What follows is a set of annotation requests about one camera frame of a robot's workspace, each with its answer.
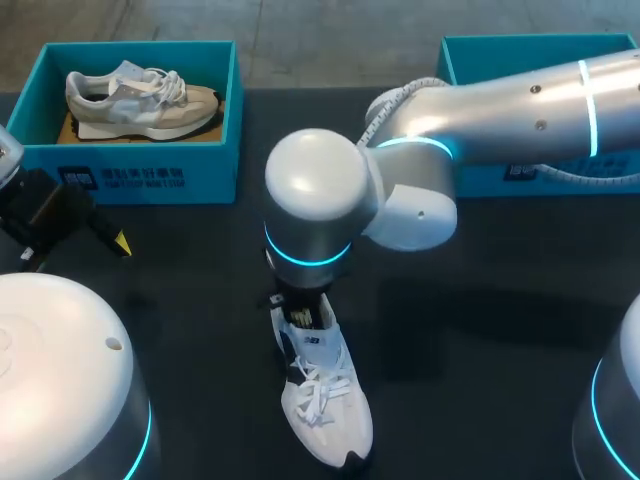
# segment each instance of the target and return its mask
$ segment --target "black table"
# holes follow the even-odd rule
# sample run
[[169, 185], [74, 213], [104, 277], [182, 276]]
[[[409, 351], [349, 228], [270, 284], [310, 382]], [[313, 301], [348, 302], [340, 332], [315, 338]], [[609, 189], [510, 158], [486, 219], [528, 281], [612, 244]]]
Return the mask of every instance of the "black table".
[[[120, 315], [158, 417], [166, 479], [322, 479], [280, 409], [268, 312], [264, 165], [287, 133], [356, 139], [376, 89], [248, 91], [233, 206], [110, 208], [134, 252], [88, 232], [47, 272]], [[15, 102], [0, 96], [2, 114]], [[330, 298], [371, 404], [371, 479], [575, 479], [571, 422], [640, 292], [640, 199], [459, 202], [445, 246], [403, 254], [355, 242]], [[0, 266], [20, 248], [0, 238]]]

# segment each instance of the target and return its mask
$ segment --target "sneaker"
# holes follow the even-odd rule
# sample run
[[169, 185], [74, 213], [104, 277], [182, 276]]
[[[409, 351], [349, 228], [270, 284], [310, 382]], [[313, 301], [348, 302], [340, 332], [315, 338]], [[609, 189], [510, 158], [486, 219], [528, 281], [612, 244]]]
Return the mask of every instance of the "sneaker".
[[218, 111], [219, 95], [186, 85], [175, 71], [142, 69], [124, 61], [114, 72], [67, 76], [67, 104], [78, 120], [78, 138], [142, 135], [173, 140], [206, 125]]
[[324, 294], [320, 311], [329, 328], [298, 328], [286, 321], [283, 307], [271, 310], [287, 365], [282, 409], [314, 457], [334, 468], [359, 468], [373, 443], [371, 412]]

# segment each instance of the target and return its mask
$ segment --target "cyan light strip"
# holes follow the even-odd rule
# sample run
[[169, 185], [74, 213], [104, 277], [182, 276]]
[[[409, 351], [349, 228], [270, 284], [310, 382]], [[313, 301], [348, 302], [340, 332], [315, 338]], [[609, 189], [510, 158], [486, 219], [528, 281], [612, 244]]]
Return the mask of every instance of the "cyan light strip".
[[151, 402], [149, 402], [149, 420], [147, 422], [147, 434], [144, 437], [144, 443], [142, 444], [142, 448], [140, 449], [140, 453], [138, 454], [138, 458], [136, 458], [135, 463], [133, 464], [133, 466], [131, 467], [131, 470], [129, 470], [129, 473], [127, 474], [126, 477], [124, 477], [124, 480], [131, 480], [133, 478], [133, 476], [136, 473], [136, 470], [138, 469], [138, 466], [140, 466], [140, 462], [142, 461], [142, 457], [144, 457], [144, 452], [147, 450], [147, 445], [149, 444], [149, 437], [151, 436]]
[[428, 137], [401, 137], [401, 138], [392, 138], [391, 140], [387, 140], [386, 142], [382, 142], [378, 145], [378, 148], [389, 147], [391, 145], [399, 145], [401, 143], [426, 143], [427, 145], [433, 145], [434, 147], [438, 147], [441, 150], [447, 152], [447, 155], [453, 160], [453, 153], [449, 150], [444, 143], [439, 142], [438, 140], [434, 140], [433, 138]]
[[602, 426], [600, 425], [600, 419], [598, 418], [598, 411], [596, 409], [596, 378], [598, 378], [598, 370], [600, 370], [601, 364], [602, 360], [600, 360], [600, 363], [598, 363], [596, 372], [593, 374], [593, 380], [591, 382], [591, 409], [593, 410], [593, 419], [596, 422], [596, 427], [598, 428], [598, 432], [600, 433], [600, 437], [602, 437], [602, 441], [604, 442], [605, 447], [607, 447], [607, 450], [609, 450], [611, 456], [618, 463], [618, 465], [620, 465], [620, 468], [622, 468], [633, 480], [640, 480], [638, 476], [631, 471], [631, 469], [622, 461], [620, 456], [613, 449], [613, 447], [609, 443], [609, 439], [607, 439], [607, 436], [604, 434], [604, 430], [602, 430]]
[[591, 88], [591, 78], [589, 77], [589, 70], [584, 60], [578, 62], [580, 66], [580, 76], [582, 77], [582, 84], [586, 90], [585, 96], [587, 97], [587, 111], [589, 112], [589, 130], [591, 134], [591, 156], [595, 157], [598, 154], [598, 120], [596, 119], [596, 102], [593, 99], [593, 90]]
[[304, 260], [298, 260], [297, 258], [290, 257], [289, 255], [284, 253], [282, 250], [280, 250], [278, 247], [276, 247], [276, 244], [273, 243], [273, 240], [271, 240], [271, 237], [269, 236], [269, 232], [267, 232], [267, 226], [266, 225], [264, 226], [264, 234], [267, 237], [267, 241], [269, 242], [269, 245], [271, 245], [271, 248], [273, 248], [273, 250], [278, 255], [280, 255], [282, 258], [284, 258], [285, 260], [287, 260], [287, 261], [289, 261], [291, 263], [295, 263], [296, 265], [300, 265], [301, 267], [322, 267], [323, 265], [329, 265], [330, 263], [333, 263], [336, 260], [338, 260], [345, 253], [347, 253], [347, 251], [349, 251], [349, 247], [351, 247], [351, 243], [349, 243], [346, 247], [344, 247], [344, 250], [342, 250], [339, 254], [337, 254], [334, 257], [328, 258], [326, 260], [320, 260], [318, 262], [306, 262]]

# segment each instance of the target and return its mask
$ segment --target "shoe tongue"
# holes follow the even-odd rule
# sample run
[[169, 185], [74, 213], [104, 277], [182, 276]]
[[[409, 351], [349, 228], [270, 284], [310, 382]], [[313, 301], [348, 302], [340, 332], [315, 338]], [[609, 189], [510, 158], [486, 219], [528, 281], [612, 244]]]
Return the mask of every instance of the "shoe tongue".
[[340, 354], [340, 327], [312, 330], [291, 326], [296, 351], [303, 360], [325, 368], [333, 368]]
[[139, 90], [141, 92], [151, 92], [155, 91], [156, 88], [152, 86], [150, 83], [144, 81], [136, 81], [131, 80], [126, 77], [113, 76], [111, 80], [109, 80], [109, 95], [113, 95], [121, 85], [126, 85], [128, 87], [133, 88], [134, 90]]
[[116, 77], [124, 77], [130, 78], [134, 81], [144, 80], [144, 69], [140, 68], [137, 65], [125, 60], [123, 61], [118, 68], [116, 68], [115, 72], [113, 72]]

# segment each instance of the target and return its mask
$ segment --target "gray floor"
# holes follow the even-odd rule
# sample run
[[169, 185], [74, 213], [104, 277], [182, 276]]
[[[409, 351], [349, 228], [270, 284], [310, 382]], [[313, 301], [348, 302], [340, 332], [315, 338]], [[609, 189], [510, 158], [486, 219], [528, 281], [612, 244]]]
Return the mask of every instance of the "gray floor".
[[392, 85], [430, 73], [443, 35], [640, 34], [638, 18], [635, 0], [0, 0], [0, 91], [46, 42], [233, 39], [249, 86]]

